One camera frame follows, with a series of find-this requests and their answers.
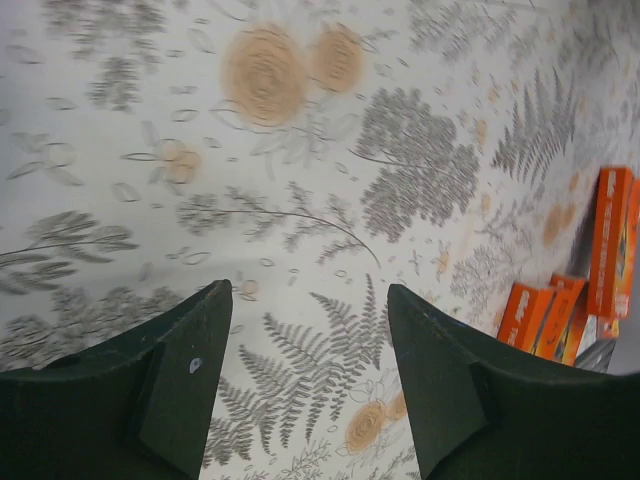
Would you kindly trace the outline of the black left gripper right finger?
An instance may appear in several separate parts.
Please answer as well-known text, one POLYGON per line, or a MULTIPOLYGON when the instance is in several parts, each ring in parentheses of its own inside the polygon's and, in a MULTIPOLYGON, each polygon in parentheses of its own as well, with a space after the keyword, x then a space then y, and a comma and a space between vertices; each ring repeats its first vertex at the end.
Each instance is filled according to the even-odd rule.
POLYGON ((635 479, 639 378, 520 351, 408 288, 388 317, 424 479, 635 479))

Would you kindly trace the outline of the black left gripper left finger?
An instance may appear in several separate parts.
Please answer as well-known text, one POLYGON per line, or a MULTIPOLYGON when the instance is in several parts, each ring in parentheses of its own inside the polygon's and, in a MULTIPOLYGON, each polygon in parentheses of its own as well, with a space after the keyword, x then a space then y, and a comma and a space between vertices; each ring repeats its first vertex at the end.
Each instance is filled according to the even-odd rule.
POLYGON ((217 280, 42 369, 1 376, 5 479, 196 479, 233 311, 217 280))

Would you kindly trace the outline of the orange Gillette razor box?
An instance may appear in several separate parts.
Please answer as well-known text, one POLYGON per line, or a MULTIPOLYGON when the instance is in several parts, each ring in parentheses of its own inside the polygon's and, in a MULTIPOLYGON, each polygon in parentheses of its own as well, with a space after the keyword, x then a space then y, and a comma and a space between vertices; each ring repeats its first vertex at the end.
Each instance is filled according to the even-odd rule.
POLYGON ((550 286, 556 290, 551 307, 539 330, 532 353, 540 358, 574 366, 590 346, 588 340, 616 340, 618 319, 587 313, 588 281, 554 273, 550 286))
POLYGON ((629 315, 639 224, 639 180, 629 167, 600 170, 587 311, 607 320, 629 315))
POLYGON ((536 288, 516 282, 511 289, 497 339, 531 353, 555 294, 553 287, 536 288))

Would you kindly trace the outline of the floral table mat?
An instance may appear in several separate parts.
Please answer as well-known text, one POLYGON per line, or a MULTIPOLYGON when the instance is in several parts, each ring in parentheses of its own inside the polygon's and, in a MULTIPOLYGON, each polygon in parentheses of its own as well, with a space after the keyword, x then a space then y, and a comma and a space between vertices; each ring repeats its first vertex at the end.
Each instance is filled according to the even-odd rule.
POLYGON ((1 368, 217 279, 204 479, 415 479, 403 284, 495 334, 639 165, 635 1, 5 1, 1 368))

